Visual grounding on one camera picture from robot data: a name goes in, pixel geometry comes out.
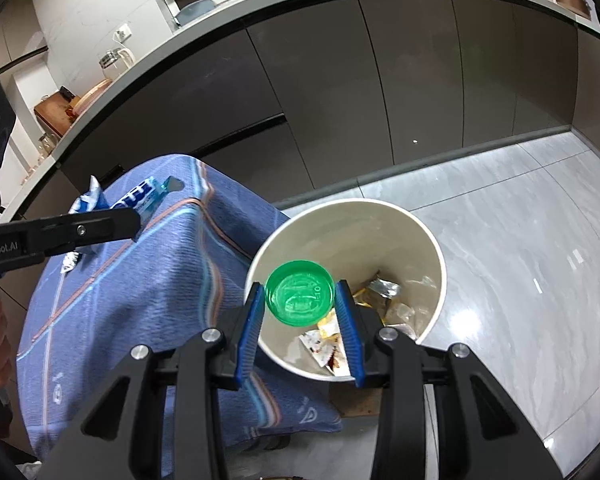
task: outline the green plastic lid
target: green plastic lid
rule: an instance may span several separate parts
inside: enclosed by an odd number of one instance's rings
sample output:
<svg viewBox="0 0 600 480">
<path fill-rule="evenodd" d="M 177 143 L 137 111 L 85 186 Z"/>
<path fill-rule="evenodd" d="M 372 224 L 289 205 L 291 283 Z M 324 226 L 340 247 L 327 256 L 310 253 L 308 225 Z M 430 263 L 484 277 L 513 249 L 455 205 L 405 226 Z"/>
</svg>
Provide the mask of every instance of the green plastic lid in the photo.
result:
<svg viewBox="0 0 600 480">
<path fill-rule="evenodd" d="M 315 262 L 295 260 L 279 266 L 264 288 L 269 309 L 287 325 L 316 324 L 333 306 L 333 279 Z"/>
</svg>

